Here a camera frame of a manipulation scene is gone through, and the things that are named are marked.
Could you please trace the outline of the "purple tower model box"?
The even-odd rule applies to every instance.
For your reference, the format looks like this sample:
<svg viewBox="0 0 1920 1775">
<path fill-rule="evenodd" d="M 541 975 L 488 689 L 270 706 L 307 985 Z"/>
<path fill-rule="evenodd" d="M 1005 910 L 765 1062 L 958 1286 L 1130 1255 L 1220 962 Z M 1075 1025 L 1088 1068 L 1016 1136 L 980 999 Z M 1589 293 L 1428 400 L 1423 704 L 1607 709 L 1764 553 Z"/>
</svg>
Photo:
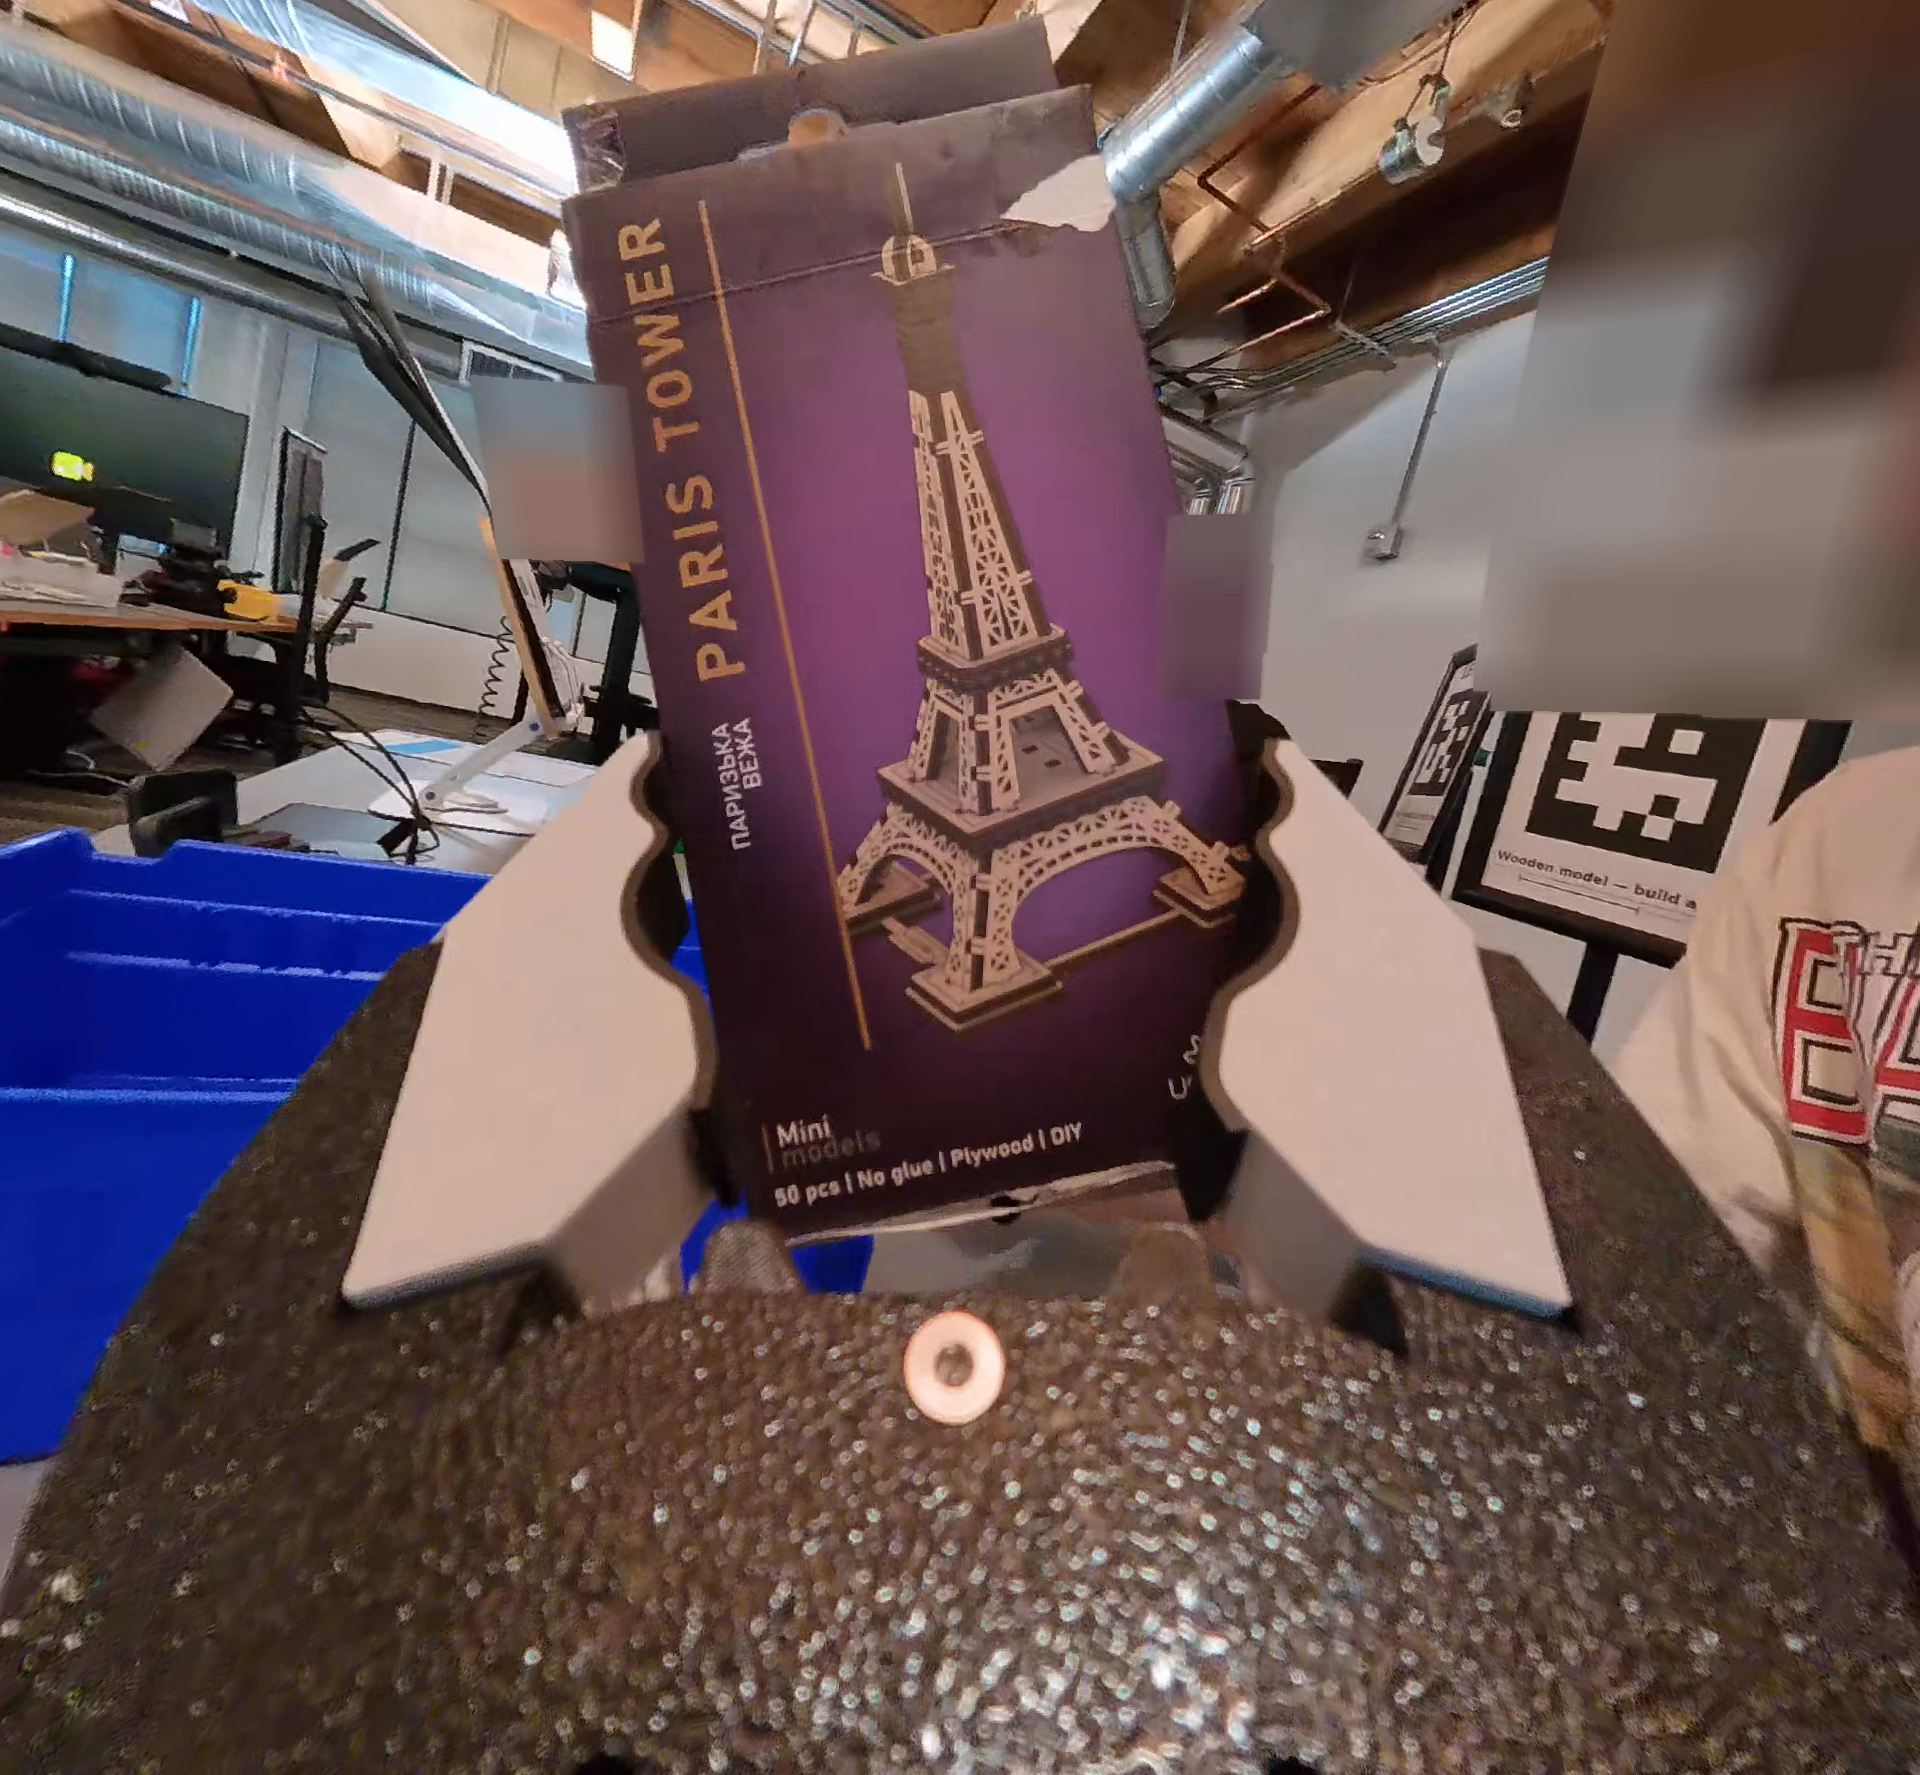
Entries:
<svg viewBox="0 0 1920 1775">
<path fill-rule="evenodd" d="M 719 1038 L 790 1236 L 1172 1175 L 1245 947 L 1093 96 L 1032 20 L 567 116 Z"/>
</svg>

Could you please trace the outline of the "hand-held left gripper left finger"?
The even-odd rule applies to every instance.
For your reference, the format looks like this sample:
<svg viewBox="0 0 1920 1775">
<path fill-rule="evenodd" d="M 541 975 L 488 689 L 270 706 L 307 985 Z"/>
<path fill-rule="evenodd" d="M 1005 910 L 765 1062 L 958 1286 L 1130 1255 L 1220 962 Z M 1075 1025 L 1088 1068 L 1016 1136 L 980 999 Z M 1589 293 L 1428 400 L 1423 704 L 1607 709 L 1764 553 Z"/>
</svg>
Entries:
<svg viewBox="0 0 1920 1775">
<path fill-rule="evenodd" d="M 679 893 L 630 740 L 447 926 L 348 1260 L 357 1310 L 543 1267 L 587 1315 L 683 1286 L 707 1001 L 649 935 Z"/>
</svg>

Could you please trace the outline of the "black computer monitor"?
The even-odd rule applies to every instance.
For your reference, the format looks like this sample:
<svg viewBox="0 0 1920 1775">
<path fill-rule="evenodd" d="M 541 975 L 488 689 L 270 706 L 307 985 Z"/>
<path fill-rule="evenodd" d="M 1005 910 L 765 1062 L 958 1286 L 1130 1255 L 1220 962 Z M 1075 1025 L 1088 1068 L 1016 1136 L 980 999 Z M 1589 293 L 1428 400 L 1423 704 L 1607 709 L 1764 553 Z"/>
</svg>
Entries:
<svg viewBox="0 0 1920 1775">
<path fill-rule="evenodd" d="M 188 526 L 228 551 L 248 431 L 241 414 L 2 350 L 5 483 L 91 506 L 114 535 Z"/>
</svg>

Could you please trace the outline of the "wide silver air duct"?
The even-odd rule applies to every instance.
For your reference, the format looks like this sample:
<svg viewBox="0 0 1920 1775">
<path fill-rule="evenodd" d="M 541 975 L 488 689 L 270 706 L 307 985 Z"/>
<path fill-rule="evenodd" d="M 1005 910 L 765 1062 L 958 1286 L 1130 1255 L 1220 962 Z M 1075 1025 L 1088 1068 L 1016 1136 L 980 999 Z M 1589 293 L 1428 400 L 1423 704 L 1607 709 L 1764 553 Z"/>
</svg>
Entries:
<svg viewBox="0 0 1920 1775">
<path fill-rule="evenodd" d="M 59 34 L 6 22 L 2 83 L 10 155 L 273 265 L 378 273 L 420 320 L 448 320 L 447 296 L 497 324 L 584 317 L 548 243 Z"/>
</svg>

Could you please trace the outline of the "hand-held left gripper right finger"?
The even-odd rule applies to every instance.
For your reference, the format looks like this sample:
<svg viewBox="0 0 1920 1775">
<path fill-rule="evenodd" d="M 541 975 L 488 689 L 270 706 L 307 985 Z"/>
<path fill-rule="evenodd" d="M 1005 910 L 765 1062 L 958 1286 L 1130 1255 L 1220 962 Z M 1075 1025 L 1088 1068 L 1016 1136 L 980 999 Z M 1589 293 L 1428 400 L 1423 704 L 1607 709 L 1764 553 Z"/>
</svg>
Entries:
<svg viewBox="0 0 1920 1775">
<path fill-rule="evenodd" d="M 1220 1243 L 1280 1307 L 1325 1322 L 1356 1273 L 1514 1312 L 1572 1307 L 1476 940 L 1288 740 L 1255 861 L 1273 949 L 1226 985 L 1200 1078 L 1243 1135 Z"/>
</svg>

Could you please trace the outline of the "round silver air duct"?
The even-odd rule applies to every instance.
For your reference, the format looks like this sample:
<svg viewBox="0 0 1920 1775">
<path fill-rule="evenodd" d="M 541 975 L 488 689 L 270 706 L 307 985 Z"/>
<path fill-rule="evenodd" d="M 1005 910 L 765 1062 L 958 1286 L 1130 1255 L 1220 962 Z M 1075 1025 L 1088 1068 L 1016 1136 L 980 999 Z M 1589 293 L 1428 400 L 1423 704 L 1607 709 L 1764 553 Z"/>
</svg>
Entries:
<svg viewBox="0 0 1920 1775">
<path fill-rule="evenodd" d="M 1278 45 L 1264 4 L 1221 28 L 1101 136 L 1099 155 L 1115 198 L 1115 227 L 1137 328 L 1157 329 L 1178 299 L 1165 235 L 1164 184 L 1212 142 L 1234 130 L 1291 75 L 1310 67 Z"/>
</svg>

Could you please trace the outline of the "wooden display board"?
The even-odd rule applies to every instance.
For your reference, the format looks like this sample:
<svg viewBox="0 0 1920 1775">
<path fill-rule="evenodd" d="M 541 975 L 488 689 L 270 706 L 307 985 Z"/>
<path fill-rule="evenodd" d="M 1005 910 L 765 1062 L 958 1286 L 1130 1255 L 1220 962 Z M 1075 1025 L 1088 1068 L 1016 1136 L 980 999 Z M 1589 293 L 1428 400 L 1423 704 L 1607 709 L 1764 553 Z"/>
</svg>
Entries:
<svg viewBox="0 0 1920 1775">
<path fill-rule="evenodd" d="M 584 713 L 586 682 L 553 630 L 543 586 L 548 566 L 507 557 L 488 512 L 479 519 L 479 530 L 494 558 L 520 676 L 526 682 L 526 708 L 515 713 L 515 720 L 546 736 L 570 735 Z"/>
</svg>

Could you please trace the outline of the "large black framed marker sign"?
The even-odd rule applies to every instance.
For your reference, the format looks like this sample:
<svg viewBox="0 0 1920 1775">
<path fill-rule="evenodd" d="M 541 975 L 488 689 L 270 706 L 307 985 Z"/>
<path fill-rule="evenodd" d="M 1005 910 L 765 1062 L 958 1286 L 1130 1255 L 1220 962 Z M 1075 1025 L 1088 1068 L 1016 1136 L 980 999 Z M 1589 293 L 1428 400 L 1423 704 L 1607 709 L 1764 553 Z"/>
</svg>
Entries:
<svg viewBox="0 0 1920 1775">
<path fill-rule="evenodd" d="M 1593 1040 L 1623 957 L 1679 963 L 1726 861 L 1838 763 L 1851 721 L 1505 713 L 1454 897 L 1584 947 Z"/>
</svg>

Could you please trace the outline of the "white board stand base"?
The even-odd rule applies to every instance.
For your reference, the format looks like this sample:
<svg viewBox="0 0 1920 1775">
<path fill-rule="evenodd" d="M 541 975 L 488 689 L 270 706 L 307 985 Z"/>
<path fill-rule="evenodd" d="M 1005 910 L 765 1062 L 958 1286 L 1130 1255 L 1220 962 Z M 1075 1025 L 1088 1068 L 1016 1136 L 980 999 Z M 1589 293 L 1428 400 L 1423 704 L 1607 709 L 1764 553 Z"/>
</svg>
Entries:
<svg viewBox="0 0 1920 1775">
<path fill-rule="evenodd" d="M 531 837 L 577 801 L 587 763 L 531 753 L 533 736 L 509 727 L 490 742 L 380 727 L 368 739 L 407 780 L 378 792 L 367 810 L 382 818 L 424 813 L 433 826 Z"/>
</svg>

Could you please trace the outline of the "blue plastic bin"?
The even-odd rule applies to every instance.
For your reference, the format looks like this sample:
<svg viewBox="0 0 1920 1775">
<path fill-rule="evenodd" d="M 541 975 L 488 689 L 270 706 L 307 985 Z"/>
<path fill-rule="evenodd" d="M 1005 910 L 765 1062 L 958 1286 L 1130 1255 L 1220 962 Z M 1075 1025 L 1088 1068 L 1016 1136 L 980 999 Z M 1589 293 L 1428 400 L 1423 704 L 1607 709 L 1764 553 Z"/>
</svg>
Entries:
<svg viewBox="0 0 1920 1775">
<path fill-rule="evenodd" d="M 5 1460 L 57 1448 L 204 1195 L 481 876 L 82 833 L 5 848 Z"/>
</svg>

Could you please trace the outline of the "hanging ceiling lamp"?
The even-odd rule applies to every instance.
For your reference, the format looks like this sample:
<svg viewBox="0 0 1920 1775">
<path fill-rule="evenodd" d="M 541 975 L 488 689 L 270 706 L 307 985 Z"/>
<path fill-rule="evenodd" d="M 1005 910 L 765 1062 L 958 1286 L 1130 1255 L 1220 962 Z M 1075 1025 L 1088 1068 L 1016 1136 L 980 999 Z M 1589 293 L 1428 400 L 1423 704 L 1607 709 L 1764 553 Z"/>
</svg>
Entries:
<svg viewBox="0 0 1920 1775">
<path fill-rule="evenodd" d="M 1376 160 L 1378 176 L 1392 187 L 1418 182 L 1433 170 L 1446 150 L 1453 83 L 1444 74 L 1422 75 L 1412 102 L 1397 118 Z"/>
</svg>

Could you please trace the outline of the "small black framed marker sign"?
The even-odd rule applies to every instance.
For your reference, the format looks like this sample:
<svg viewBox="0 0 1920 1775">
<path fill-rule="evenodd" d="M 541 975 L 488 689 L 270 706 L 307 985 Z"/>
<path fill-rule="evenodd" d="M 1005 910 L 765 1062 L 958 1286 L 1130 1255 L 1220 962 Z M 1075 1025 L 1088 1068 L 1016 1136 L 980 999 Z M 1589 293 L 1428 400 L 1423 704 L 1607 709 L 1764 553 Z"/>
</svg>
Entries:
<svg viewBox="0 0 1920 1775">
<path fill-rule="evenodd" d="M 1479 682 L 1479 649 L 1461 649 L 1448 662 L 1418 727 L 1402 778 L 1387 800 L 1378 833 L 1406 861 L 1437 886 L 1466 804 L 1472 760 L 1486 721 Z"/>
</svg>

